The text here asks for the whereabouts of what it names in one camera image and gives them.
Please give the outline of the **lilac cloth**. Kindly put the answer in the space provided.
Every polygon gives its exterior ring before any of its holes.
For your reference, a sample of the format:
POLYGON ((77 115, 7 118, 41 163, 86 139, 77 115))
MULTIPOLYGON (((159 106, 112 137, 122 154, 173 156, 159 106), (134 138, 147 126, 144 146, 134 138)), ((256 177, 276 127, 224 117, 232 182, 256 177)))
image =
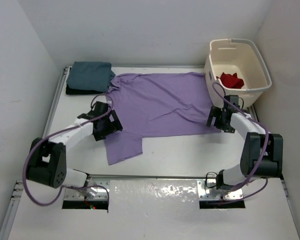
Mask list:
POLYGON ((104 141, 109 165, 141 155, 144 138, 220 132, 206 125, 212 101, 202 73, 120 74, 107 98, 123 127, 104 141))

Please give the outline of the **blue shirt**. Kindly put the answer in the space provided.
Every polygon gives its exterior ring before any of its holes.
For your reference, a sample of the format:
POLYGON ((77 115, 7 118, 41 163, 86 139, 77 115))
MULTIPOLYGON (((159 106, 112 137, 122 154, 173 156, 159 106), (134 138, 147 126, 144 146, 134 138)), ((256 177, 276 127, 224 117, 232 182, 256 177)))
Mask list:
POLYGON ((66 83, 73 90, 104 93, 115 76, 110 62, 75 61, 66 83))

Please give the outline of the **black t shirt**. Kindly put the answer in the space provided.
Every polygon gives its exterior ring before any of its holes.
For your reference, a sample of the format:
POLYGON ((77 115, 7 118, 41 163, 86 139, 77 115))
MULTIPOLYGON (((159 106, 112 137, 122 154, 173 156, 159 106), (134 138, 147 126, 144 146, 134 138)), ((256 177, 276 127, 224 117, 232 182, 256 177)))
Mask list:
POLYGON ((69 96, 85 96, 85 95, 99 95, 104 94, 107 91, 96 91, 96 90, 81 90, 81 89, 73 89, 66 85, 65 94, 69 96))

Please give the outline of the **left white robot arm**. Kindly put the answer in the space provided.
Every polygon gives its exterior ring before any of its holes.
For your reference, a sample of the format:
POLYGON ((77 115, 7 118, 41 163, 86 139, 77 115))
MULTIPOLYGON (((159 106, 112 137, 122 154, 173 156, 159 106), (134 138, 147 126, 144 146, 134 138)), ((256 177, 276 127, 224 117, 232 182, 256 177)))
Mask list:
POLYGON ((95 141, 100 141, 122 130, 112 105, 97 101, 88 113, 80 114, 67 128, 45 138, 33 140, 22 179, 55 189, 62 186, 83 188, 88 174, 68 168, 67 153, 89 136, 93 136, 95 141))

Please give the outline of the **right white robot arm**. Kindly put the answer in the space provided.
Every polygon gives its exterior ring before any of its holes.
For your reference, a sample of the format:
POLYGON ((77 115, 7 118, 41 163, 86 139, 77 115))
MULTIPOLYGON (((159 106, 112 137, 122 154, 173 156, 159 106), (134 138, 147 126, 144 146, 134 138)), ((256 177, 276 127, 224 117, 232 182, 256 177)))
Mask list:
POLYGON ((206 126, 213 125, 225 133, 238 132, 244 145, 239 164, 216 175, 216 190, 236 191, 257 179, 279 178, 283 168, 283 137, 270 133, 242 111, 237 95, 226 95, 224 99, 222 108, 210 108, 206 126))

